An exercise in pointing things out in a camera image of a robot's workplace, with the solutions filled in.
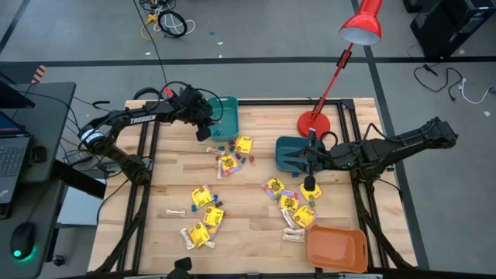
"white candy stick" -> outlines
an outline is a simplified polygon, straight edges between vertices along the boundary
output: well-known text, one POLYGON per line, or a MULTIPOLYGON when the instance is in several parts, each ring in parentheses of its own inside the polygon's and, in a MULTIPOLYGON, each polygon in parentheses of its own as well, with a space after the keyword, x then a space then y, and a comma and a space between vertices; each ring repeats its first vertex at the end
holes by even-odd
POLYGON ((287 241, 292 241, 292 242, 304 242, 305 241, 305 237, 304 236, 290 235, 290 234, 287 234, 287 233, 284 233, 282 235, 282 239, 283 240, 287 240, 287 241))
POLYGON ((215 243, 214 243, 214 242, 212 242, 212 241, 207 241, 207 242, 205 243, 205 245, 206 245, 208 248, 210 248, 210 249, 214 249, 214 248, 215 248, 215 243))
POLYGON ((288 226, 293 229, 295 227, 295 224, 294 224, 295 222, 293 222, 293 220, 291 219, 288 209, 283 208, 283 209, 281 209, 281 212, 282 212, 282 216, 284 217, 284 220, 286 220, 286 223, 288 224, 288 226))
POLYGON ((218 150, 218 149, 211 148, 211 147, 207 147, 207 152, 217 154, 220 156, 224 156, 224 154, 226 154, 226 152, 224 150, 218 150))
POLYGON ((296 235, 296 236, 304 236, 305 235, 305 229, 290 229, 290 228, 284 228, 282 229, 284 233, 291 234, 291 235, 296 235))
POLYGON ((186 228, 182 229, 180 231, 180 234, 184 238, 184 244, 186 245, 186 249, 191 250, 191 249, 195 248, 195 245, 193 244, 193 242, 191 241, 191 238, 189 237, 188 229, 186 229, 186 228))
POLYGON ((165 211, 165 215, 174 215, 174 216, 186 217, 186 211, 184 211, 184 210, 170 210, 170 209, 167 209, 165 211))
POLYGON ((217 160, 217 179, 222 179, 222 160, 217 160))

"wooden tabletop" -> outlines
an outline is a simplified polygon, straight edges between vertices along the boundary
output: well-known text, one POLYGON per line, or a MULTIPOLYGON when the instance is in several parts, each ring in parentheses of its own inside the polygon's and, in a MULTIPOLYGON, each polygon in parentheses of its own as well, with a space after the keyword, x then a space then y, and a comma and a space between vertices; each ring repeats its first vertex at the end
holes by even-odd
MULTIPOLYGON (((355 98, 356 113, 363 133, 372 122, 381 127, 373 98, 355 98)), ((126 106, 136 108, 143 101, 128 101, 126 106)), ((310 105, 275 105, 239 107, 240 134, 253 137, 252 154, 257 165, 244 164, 243 169, 224 179, 216 179, 215 155, 206 153, 207 146, 216 147, 210 139, 196 141, 196 127, 176 122, 162 124, 153 171, 150 203, 146 217, 140 274, 166 274, 174 269, 174 261, 191 257, 193 269, 190 274, 244 274, 244 273, 305 273, 314 272, 308 262, 306 243, 283 241, 282 229, 287 227, 274 201, 260 188, 260 184, 272 176, 279 177, 289 190, 296 191, 304 177, 292 178, 281 172, 274 162, 274 148, 279 136, 299 136, 296 122, 300 114, 311 110, 310 105), (223 202, 222 209, 230 215, 222 221, 214 239, 215 249, 203 246, 186 250, 179 231, 191 228, 205 214, 205 207, 191 211, 191 191, 207 183, 212 192, 223 202), (166 215, 166 209, 185 210, 186 218, 166 215)), ((331 130, 343 141, 337 109, 327 105, 323 109, 331 122, 331 130)), ((346 114, 351 140, 353 130, 350 116, 346 114)), ((145 154, 150 148, 148 136, 145 154)), ((121 132, 118 146, 128 153, 136 153, 140 126, 130 126, 121 132)), ((379 137, 373 130, 369 139, 379 137)), ((331 137, 325 140, 332 145, 331 137)), ((385 172, 382 178, 395 184, 394 173, 385 172)), ((105 193, 110 195, 126 178, 111 178, 105 193)), ((350 175, 345 171, 321 171, 315 179, 322 189, 316 211, 317 223, 337 228, 358 229, 357 211, 353 199, 350 175)), ((375 184, 377 210, 385 236, 396 250, 410 263, 416 264, 412 241, 398 191, 378 181, 375 184)), ((122 235, 122 227, 129 197, 129 185, 124 186, 109 199, 102 209, 100 223, 88 269, 94 270, 112 251, 122 235)), ((369 237, 376 267, 380 266, 374 235, 369 237)), ((131 267, 134 239, 129 242, 126 267, 131 267)))

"orange bin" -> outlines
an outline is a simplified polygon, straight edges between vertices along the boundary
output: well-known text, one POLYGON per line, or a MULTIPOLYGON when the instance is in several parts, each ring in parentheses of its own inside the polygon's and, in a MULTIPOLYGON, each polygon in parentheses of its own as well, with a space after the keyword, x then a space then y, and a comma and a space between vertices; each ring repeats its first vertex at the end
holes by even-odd
POLYGON ((315 267, 354 273, 367 269, 367 238, 359 229, 313 225, 307 248, 308 260, 315 267))

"laptop keyboard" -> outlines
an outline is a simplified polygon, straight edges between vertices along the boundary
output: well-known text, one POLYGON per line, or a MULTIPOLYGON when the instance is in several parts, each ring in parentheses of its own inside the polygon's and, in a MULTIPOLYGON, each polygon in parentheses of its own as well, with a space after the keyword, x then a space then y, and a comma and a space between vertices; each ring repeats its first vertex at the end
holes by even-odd
POLYGON ((24 148, 23 146, 0 147, 0 177, 18 174, 24 148))

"yellow cable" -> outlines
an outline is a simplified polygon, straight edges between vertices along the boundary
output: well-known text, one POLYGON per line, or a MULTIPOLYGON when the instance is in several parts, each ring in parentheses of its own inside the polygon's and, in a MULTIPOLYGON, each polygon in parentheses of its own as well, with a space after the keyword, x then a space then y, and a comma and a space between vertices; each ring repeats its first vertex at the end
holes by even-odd
POLYGON ((151 38, 148 38, 145 36, 144 34, 144 30, 146 28, 146 26, 150 23, 154 23, 154 22, 158 22, 158 16, 156 15, 148 15, 148 19, 146 20, 146 23, 144 26, 141 26, 141 30, 139 31, 139 33, 141 34, 141 37, 144 38, 145 40, 148 40, 148 41, 151 41, 152 38, 155 38, 155 33, 152 35, 151 38))

